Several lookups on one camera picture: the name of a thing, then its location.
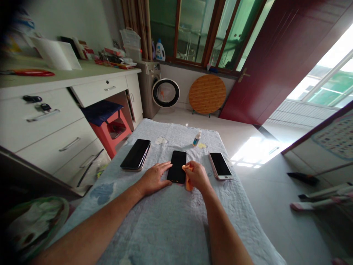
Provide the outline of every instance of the blue blanket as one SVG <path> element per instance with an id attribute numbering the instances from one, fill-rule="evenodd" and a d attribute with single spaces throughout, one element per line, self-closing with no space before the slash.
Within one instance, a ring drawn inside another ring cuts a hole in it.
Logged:
<path id="1" fill-rule="evenodd" d="M 206 147 L 192 147 L 198 131 L 197 128 L 144 119 L 54 241 L 125 191 L 148 168 L 169 161 L 172 152 L 179 150 L 187 153 L 187 161 L 195 160 L 205 166 L 211 184 L 254 264 L 286 264 L 262 230 L 239 178 L 218 181 L 213 176 L 209 151 L 222 153 L 235 175 L 218 132 L 202 130 L 199 143 Z M 122 171 L 121 162 L 139 138 L 151 141 L 143 170 L 138 173 Z M 197 189 L 188 192 L 185 186 L 173 184 L 142 199 L 129 212 L 98 263 L 210 264 L 208 222 L 200 192 Z"/>

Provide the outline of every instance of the smartphone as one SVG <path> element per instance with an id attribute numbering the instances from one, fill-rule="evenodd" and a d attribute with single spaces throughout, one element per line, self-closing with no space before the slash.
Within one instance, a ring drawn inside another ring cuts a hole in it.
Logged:
<path id="1" fill-rule="evenodd" d="M 171 182 L 184 184 L 186 173 L 182 169 L 182 166 L 186 164 L 186 153 L 174 151 L 171 163 L 173 166 L 169 169 L 167 179 Z"/>
<path id="2" fill-rule="evenodd" d="M 120 167 L 128 171 L 141 171 L 151 146 L 150 140 L 137 139 Z"/>
<path id="3" fill-rule="evenodd" d="M 220 180 L 233 179 L 231 171 L 221 153 L 208 153 L 216 178 Z"/>

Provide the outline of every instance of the red scissors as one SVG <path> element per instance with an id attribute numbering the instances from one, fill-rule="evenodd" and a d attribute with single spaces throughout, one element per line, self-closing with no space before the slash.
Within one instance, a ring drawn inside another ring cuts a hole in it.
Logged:
<path id="1" fill-rule="evenodd" d="M 16 70 L 7 70 L 0 71 L 0 74 L 9 74 L 9 75 L 30 75 L 30 76 L 53 76 L 53 72 L 42 70 L 42 69 L 16 69 Z"/>

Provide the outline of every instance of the window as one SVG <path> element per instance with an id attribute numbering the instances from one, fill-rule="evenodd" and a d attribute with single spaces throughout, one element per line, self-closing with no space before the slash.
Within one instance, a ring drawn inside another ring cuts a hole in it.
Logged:
<path id="1" fill-rule="evenodd" d="M 287 97 L 342 108 L 353 100 L 353 25 Z"/>
<path id="2" fill-rule="evenodd" d="M 166 61 L 237 76 L 274 0 L 150 0 Z"/>

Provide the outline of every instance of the red door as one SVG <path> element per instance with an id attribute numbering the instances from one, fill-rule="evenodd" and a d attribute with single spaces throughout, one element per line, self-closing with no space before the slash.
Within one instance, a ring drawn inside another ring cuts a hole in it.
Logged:
<path id="1" fill-rule="evenodd" d="M 220 118 L 262 125 L 353 23 L 353 0 L 276 0 Z"/>

